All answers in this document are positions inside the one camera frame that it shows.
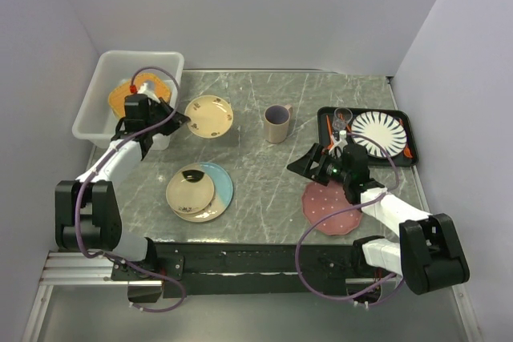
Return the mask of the beige blue large plate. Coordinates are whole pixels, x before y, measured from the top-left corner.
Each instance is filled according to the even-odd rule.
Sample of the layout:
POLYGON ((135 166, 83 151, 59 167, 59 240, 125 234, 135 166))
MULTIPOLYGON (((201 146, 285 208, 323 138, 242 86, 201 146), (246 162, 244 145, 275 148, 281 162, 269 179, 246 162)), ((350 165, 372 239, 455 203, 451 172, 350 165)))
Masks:
POLYGON ((230 205, 234 193, 232 179, 227 171, 214 163, 199 162, 204 171, 212 178, 215 186, 215 194, 210 204, 202 211, 194 214, 180 214, 181 219, 193 223, 205 223, 222 215, 230 205))

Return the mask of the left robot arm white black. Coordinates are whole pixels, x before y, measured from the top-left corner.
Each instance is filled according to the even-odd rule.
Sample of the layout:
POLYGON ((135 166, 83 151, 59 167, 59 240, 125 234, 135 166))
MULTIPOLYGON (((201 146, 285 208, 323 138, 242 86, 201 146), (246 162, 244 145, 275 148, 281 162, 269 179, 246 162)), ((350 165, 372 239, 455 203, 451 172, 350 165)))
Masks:
POLYGON ((110 254, 128 260, 131 270, 147 280, 160 267, 156 246, 123 228, 115 189, 146 157, 156 135, 169 136, 190 118, 142 94, 126 97, 124 108, 102 157, 76 179, 57 184, 55 241, 61 250, 87 258, 110 254))

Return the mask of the small beige black-stroke plate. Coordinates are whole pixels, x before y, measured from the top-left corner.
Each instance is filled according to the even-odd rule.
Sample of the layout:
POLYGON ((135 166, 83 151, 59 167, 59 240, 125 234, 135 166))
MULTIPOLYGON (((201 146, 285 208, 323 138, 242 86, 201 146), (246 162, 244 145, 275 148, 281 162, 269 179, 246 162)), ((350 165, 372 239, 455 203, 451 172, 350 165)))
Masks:
POLYGON ((212 178, 198 163, 191 163, 179 169, 166 188, 169 206, 180 214, 194 214, 204 210, 212 201, 214 194, 212 178))

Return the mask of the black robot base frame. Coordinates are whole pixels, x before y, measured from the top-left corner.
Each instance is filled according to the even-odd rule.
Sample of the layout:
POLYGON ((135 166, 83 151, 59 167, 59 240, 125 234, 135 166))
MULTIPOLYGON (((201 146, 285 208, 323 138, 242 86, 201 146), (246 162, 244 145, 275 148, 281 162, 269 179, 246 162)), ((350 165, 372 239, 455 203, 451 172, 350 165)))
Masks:
POLYGON ((183 294, 300 293, 305 283, 327 296, 360 292, 358 301, 375 303, 384 287, 366 292, 366 285, 389 275, 348 245, 158 243, 145 272, 140 266, 117 262, 111 271, 114 281, 129 282, 128 297, 139 304, 183 294))

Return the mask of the pink scalloped plate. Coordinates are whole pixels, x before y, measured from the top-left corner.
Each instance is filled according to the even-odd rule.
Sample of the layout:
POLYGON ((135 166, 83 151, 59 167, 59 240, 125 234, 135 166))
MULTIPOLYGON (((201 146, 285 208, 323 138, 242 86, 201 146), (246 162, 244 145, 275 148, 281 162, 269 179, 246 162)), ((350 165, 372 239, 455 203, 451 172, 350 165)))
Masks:
MULTIPOLYGON (((334 181, 330 181, 327 186, 316 182, 308 183, 301 203, 303 215, 311 224, 335 211, 351 207, 342 185, 334 181)), ((316 229, 325 235, 347 235, 358 228, 362 216, 358 209, 352 209, 327 219, 318 224, 316 229)))

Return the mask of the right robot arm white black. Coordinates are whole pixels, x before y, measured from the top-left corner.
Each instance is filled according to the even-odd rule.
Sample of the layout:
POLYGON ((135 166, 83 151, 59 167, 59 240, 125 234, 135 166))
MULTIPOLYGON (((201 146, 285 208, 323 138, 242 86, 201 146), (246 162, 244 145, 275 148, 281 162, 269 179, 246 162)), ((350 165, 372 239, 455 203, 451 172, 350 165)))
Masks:
POLYGON ((382 236, 353 242, 350 265, 359 276, 377 268, 400 276, 408 288, 421 295, 466 283, 470 269, 452 218, 433 215, 409 205, 370 175, 366 149, 356 143, 331 155, 321 144, 287 166, 288 170, 327 186, 340 183, 351 209, 384 224, 397 237, 382 236))

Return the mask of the wooden bamboo tray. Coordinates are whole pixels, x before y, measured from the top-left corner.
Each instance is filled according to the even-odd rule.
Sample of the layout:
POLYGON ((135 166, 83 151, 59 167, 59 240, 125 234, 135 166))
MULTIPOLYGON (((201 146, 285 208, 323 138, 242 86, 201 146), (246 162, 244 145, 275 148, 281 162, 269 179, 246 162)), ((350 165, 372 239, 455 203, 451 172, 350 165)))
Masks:
MULTIPOLYGON (((155 94, 157 98, 162 98, 165 102, 169 102, 172 96, 172 91, 168 84, 166 84, 156 74, 143 72, 135 77, 135 88, 139 91, 145 82, 153 82, 155 86, 155 94)), ((125 98, 131 94, 131 80, 126 81, 120 86, 116 87, 108 97, 108 103, 117 119, 125 116, 124 102, 125 98)))

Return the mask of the beige flower plate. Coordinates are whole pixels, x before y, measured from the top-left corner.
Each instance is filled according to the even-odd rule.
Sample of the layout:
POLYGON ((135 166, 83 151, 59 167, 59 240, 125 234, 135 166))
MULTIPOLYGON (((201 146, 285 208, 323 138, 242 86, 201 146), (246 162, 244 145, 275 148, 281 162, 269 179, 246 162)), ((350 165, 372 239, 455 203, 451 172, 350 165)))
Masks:
POLYGON ((215 95, 201 95, 193 99, 184 114, 190 119, 190 132, 203 139, 221 137, 230 130, 234 121, 231 105, 215 95))

